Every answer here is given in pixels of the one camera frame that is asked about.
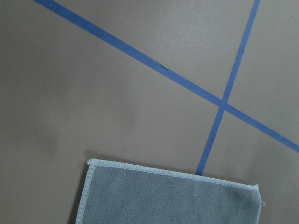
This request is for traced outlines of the pink towel with grey back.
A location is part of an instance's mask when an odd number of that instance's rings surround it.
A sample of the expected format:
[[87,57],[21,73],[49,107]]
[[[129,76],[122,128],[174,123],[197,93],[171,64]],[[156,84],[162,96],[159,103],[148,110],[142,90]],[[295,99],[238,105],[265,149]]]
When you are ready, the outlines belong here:
[[257,224],[258,185],[90,159],[78,224]]

